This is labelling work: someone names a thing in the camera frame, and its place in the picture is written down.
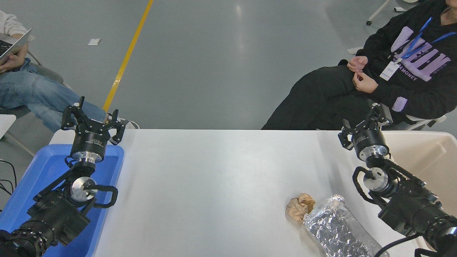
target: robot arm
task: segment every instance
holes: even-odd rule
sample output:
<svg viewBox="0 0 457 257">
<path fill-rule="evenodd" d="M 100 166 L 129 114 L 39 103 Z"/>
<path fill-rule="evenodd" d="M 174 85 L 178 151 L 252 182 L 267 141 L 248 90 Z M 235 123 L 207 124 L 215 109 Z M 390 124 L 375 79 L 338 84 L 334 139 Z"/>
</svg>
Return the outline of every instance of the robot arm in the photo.
<svg viewBox="0 0 457 257">
<path fill-rule="evenodd" d="M 82 111 L 84 97 L 68 106 L 62 117 L 62 129 L 75 130 L 70 169 L 40 191 L 27 213 L 30 219 L 11 234 L 0 230 L 0 256 L 40 257 L 50 246 L 68 245 L 90 223 L 91 208 L 109 208 L 116 202 L 117 188 L 97 185 L 90 177 L 96 163 L 103 161 L 108 141 L 122 140 L 125 125 L 117 121 L 115 110 L 108 124 L 90 120 Z M 111 138 L 108 130 L 116 129 Z M 97 191 L 111 192 L 109 203 L 96 203 Z"/>
<path fill-rule="evenodd" d="M 381 208 L 378 217 L 393 230 L 405 236 L 422 236 L 437 251 L 417 249 L 416 256 L 457 256 L 457 219 L 445 213 L 423 181 L 388 158 L 389 148 L 381 132 L 381 126 L 390 122 L 386 113 L 383 105 L 373 104 L 365 121 L 355 128 L 345 125 L 338 134 L 341 145 L 354 148 L 369 168 L 356 168 L 354 185 L 364 200 Z M 370 198 L 358 182 L 360 172 L 365 174 L 363 183 Z"/>
</svg>

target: blue tray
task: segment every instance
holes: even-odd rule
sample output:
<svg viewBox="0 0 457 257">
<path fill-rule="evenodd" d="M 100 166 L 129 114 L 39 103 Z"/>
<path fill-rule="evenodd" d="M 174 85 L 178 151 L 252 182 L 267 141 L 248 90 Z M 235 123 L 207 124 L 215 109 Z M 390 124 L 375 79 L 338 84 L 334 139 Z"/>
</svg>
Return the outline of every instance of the blue tray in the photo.
<svg viewBox="0 0 457 257">
<path fill-rule="evenodd" d="M 47 145 L 41 148 L 33 158 L 13 195 L 0 213 L 0 229 L 12 232 L 27 221 L 27 210 L 34 205 L 32 199 L 38 192 L 56 180 L 69 168 L 64 158 L 70 154 L 72 145 Z M 96 164 L 92 178 L 100 185 L 115 186 L 121 172 L 124 150 L 118 145 L 106 147 L 105 159 Z M 108 203 L 111 193 L 97 193 L 98 203 Z M 87 217 L 90 224 L 68 246 L 51 246 L 45 257 L 86 257 L 92 256 L 100 238 L 106 211 L 92 208 Z"/>
</svg>

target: yellow floor line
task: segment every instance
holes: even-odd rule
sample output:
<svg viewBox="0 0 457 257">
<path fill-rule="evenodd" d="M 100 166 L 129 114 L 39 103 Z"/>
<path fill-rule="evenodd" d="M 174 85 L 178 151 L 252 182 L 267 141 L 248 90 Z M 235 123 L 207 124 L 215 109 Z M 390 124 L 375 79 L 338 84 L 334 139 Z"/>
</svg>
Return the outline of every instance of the yellow floor line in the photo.
<svg viewBox="0 0 457 257">
<path fill-rule="evenodd" d="M 143 28 L 144 22 L 146 21 L 146 17 L 148 16 L 149 10 L 151 9 L 152 2 L 154 2 L 154 0 L 149 0 L 149 3 L 146 6 L 146 9 L 144 10 L 140 23 L 138 24 L 137 30 L 135 31 L 135 35 L 132 38 L 127 53 L 125 54 L 124 60 L 122 61 L 121 67 L 119 68 L 119 71 L 117 73 L 116 79 L 114 80 L 113 86 L 111 87 L 108 97 L 106 98 L 105 104 L 103 105 L 103 110 L 105 110 L 105 112 L 108 111 L 113 100 L 114 94 L 116 93 L 117 87 L 119 86 L 119 82 L 121 82 L 122 75 L 124 75 L 124 71 L 127 67 L 128 60 L 130 59 L 133 49 L 135 48 L 135 44 L 137 43 L 141 29 Z"/>
</svg>

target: hand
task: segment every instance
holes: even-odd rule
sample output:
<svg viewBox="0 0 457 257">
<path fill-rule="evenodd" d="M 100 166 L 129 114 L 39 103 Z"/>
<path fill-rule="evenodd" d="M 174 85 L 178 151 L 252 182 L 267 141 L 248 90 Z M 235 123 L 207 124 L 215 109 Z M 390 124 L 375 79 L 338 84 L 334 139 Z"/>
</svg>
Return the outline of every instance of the hand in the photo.
<svg viewBox="0 0 457 257">
<path fill-rule="evenodd" d="M 5 73 L 9 70 L 21 67 L 24 64 L 24 58 L 20 58 L 17 55 L 10 55 L 8 60 L 0 66 L 0 74 Z"/>
<path fill-rule="evenodd" d="M 22 35 L 14 34 L 12 37 L 20 39 Z M 28 43 L 19 48 L 17 52 L 13 53 L 13 55 L 10 55 L 8 60 L 4 64 L 0 65 L 0 74 L 21 67 L 24 64 L 24 59 L 27 55 L 27 51 Z"/>
<path fill-rule="evenodd" d="M 351 58 L 351 60 L 347 64 L 347 67 L 352 72 L 362 72 L 362 69 L 365 67 L 367 63 L 367 56 L 355 56 Z"/>
<path fill-rule="evenodd" d="M 352 83 L 358 91 L 365 93 L 373 93 L 378 86 L 378 83 L 363 72 L 356 72 L 352 78 Z"/>
</svg>

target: blue lanyard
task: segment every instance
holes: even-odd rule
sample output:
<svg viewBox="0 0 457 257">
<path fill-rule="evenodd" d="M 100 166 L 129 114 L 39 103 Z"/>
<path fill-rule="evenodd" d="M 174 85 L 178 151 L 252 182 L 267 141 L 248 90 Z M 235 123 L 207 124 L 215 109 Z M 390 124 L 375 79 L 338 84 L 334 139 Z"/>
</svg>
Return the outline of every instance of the blue lanyard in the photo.
<svg viewBox="0 0 457 257">
<path fill-rule="evenodd" d="M 419 40 L 420 36 L 422 36 L 422 33 L 424 32 L 424 29 L 428 26 L 428 24 L 430 23 L 430 21 L 431 21 L 431 17 L 430 17 L 430 18 L 427 20 L 427 22 L 422 26 L 422 28 L 421 28 L 420 31 L 419 31 L 419 35 L 416 36 L 416 38 L 413 40 L 413 42 L 412 42 L 411 45 L 409 46 L 408 51 L 401 57 L 401 59 L 408 58 L 409 56 L 411 56 L 411 55 L 417 53 L 418 51 L 420 51 L 422 48 L 425 47 L 425 45 L 423 45 L 423 46 L 421 46 L 421 47 L 419 47 L 419 48 L 414 49 L 414 51 L 413 51 L 414 45 L 416 45 L 417 41 Z M 440 40 L 443 40 L 443 39 L 445 39 L 445 38 L 447 38 L 447 37 L 449 37 L 449 36 L 452 36 L 452 35 L 454 35 L 454 34 L 457 34 L 457 33 L 456 33 L 456 32 L 449 32 L 449 33 L 447 33 L 447 34 L 444 34 L 444 35 L 442 35 L 441 37 L 435 39 L 433 42 L 431 42 L 430 45 L 433 44 L 433 43 L 436 43 L 436 42 L 438 42 L 438 41 L 440 41 Z"/>
</svg>

